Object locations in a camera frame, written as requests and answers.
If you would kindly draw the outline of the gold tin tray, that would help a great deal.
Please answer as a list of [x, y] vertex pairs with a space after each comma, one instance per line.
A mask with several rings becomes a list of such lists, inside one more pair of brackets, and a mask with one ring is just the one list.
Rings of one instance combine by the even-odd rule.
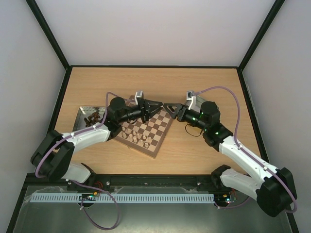
[[205, 101], [207, 101], [206, 99], [204, 99], [203, 97], [197, 95], [196, 96], [196, 105], [199, 106], [201, 105], [202, 103], [204, 103]]

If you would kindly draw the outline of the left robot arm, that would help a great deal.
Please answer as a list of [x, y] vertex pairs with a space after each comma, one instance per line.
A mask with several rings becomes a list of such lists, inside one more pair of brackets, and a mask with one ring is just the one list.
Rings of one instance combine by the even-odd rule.
[[122, 130], [123, 122], [148, 121], [162, 109], [159, 101], [135, 98], [135, 105], [128, 106], [121, 97], [115, 97], [105, 108], [101, 121], [82, 130], [71, 133], [50, 131], [43, 139], [33, 156], [31, 163], [35, 166], [35, 176], [48, 178], [49, 181], [59, 179], [84, 183], [90, 175], [90, 168], [83, 164], [71, 162], [74, 153], [93, 144], [109, 141]]

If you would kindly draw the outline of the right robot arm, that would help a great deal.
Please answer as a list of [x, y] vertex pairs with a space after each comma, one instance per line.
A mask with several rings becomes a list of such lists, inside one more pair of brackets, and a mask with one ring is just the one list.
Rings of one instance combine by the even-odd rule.
[[212, 185], [215, 189], [236, 189], [254, 199], [261, 210], [271, 217], [276, 217], [295, 203], [297, 193], [292, 173], [285, 167], [279, 169], [269, 164], [241, 144], [220, 122], [216, 103], [203, 102], [199, 112], [180, 103], [165, 103], [164, 108], [173, 119], [199, 128], [210, 147], [246, 171], [247, 174], [243, 175], [229, 166], [219, 167], [213, 172]]

